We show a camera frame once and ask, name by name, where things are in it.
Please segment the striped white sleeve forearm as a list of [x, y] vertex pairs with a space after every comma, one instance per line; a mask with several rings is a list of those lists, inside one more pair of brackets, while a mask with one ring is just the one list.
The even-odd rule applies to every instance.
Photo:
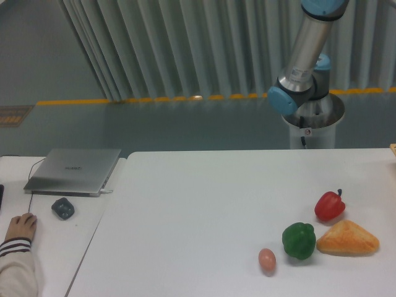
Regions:
[[1, 296], [38, 295], [31, 244], [21, 237], [1, 244]]

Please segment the person's hand on mouse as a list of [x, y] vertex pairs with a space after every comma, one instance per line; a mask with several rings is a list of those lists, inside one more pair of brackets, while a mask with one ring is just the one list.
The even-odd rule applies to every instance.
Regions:
[[33, 241], [36, 229], [37, 216], [32, 213], [25, 213], [11, 219], [4, 240], [25, 238]]

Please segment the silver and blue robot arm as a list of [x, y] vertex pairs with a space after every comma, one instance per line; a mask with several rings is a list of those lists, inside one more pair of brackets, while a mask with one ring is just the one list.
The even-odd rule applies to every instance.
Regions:
[[293, 114], [316, 96], [319, 83], [314, 68], [333, 22], [344, 15], [347, 5], [348, 1], [301, 1], [303, 21], [290, 59], [267, 92], [269, 103], [280, 114]]

